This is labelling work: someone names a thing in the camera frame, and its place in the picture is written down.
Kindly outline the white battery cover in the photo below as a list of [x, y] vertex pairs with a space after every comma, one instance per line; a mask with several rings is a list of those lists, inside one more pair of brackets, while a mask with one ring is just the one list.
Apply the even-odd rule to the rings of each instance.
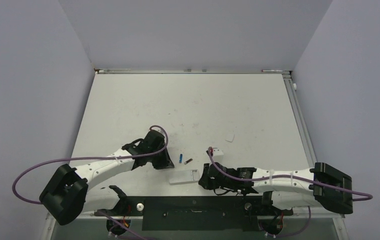
[[235, 134], [234, 133], [228, 133], [226, 136], [225, 136], [225, 140], [227, 142], [230, 142], [232, 143], [234, 141], [234, 138], [235, 138]]

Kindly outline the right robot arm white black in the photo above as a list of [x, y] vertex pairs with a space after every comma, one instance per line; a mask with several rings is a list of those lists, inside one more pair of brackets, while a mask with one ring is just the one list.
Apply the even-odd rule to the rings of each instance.
[[198, 184], [205, 190], [223, 189], [242, 195], [262, 194], [260, 207], [267, 214], [294, 207], [323, 207], [337, 214], [352, 214], [352, 178], [317, 162], [302, 170], [265, 170], [255, 167], [226, 168], [206, 163]]

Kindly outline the white remote control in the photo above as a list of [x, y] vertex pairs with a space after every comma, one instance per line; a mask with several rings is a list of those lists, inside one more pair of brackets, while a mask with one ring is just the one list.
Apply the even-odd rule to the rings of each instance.
[[183, 185], [198, 182], [200, 179], [200, 174], [197, 169], [192, 170], [181, 170], [173, 172], [169, 178], [168, 182], [170, 185]]

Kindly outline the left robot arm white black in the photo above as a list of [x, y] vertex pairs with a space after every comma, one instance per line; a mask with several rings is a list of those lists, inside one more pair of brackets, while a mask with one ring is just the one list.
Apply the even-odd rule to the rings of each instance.
[[61, 226], [90, 211], [101, 210], [111, 216], [125, 214], [132, 210], [132, 203], [123, 190], [116, 185], [98, 185], [147, 163], [156, 170], [174, 168], [167, 151], [168, 141], [166, 131], [153, 125], [144, 138], [123, 145], [110, 156], [76, 167], [63, 164], [57, 168], [39, 200]]

